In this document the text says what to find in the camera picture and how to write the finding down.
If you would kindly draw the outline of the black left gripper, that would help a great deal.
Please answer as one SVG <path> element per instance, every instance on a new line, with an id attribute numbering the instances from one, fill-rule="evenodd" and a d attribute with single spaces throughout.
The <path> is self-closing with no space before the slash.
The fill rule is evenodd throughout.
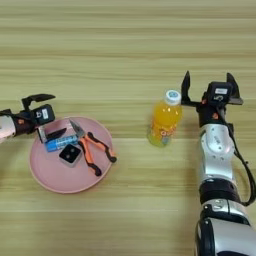
<path id="1" fill-rule="evenodd" d="M 48 140 L 55 140 L 60 138 L 65 132 L 66 128 L 56 130 L 45 135 L 44 125 L 48 123 L 48 113 L 44 111 L 29 111 L 30 104 L 35 102 L 42 102 L 54 99 L 55 96 L 51 94 L 35 94 L 22 99 L 22 104 L 25 111 L 11 116 L 15 128 L 15 136 L 23 134 L 38 133 L 41 142 Z"/>

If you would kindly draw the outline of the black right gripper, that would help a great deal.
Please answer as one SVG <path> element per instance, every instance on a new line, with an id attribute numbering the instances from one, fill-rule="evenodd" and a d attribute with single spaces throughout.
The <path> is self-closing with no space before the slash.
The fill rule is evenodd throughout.
<path id="1" fill-rule="evenodd" d="M 190 88 L 190 73 L 186 72 L 181 85 L 181 104 L 183 106 L 195 107 L 199 116 L 199 126 L 203 127 L 207 124 L 226 124 L 225 114 L 226 106 L 242 105 L 243 100 L 240 98 L 240 92 L 238 84 L 231 73 L 227 73 L 227 82 L 232 85 L 232 99 L 229 102 L 209 102 L 207 99 L 203 99 L 200 102 L 189 101 L 188 91 Z"/>

